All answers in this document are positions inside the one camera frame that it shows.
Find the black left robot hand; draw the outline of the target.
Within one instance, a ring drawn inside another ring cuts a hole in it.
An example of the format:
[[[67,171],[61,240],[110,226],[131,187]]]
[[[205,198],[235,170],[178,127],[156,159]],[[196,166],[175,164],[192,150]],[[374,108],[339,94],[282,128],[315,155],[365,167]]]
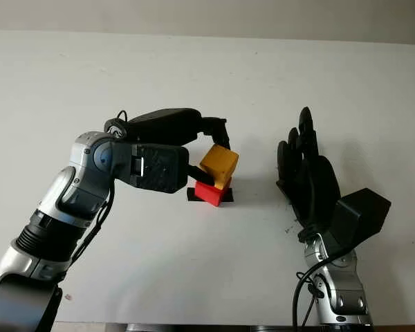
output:
[[[210,136],[213,143],[230,147],[226,119],[203,117],[193,108],[159,109],[131,120],[107,120],[104,131],[132,148],[130,170],[125,181],[133,187],[174,193],[187,185],[187,178],[213,185],[214,177],[190,165],[185,145],[198,134]]]

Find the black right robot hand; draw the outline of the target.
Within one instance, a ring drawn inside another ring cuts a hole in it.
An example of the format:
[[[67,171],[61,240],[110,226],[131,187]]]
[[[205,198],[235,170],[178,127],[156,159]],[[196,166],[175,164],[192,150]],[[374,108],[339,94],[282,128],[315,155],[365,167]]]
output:
[[[277,171],[277,186],[302,226],[299,241],[305,243],[326,231],[341,194],[330,161],[319,153],[308,107],[301,110],[298,127],[289,131],[288,140],[278,144]]]

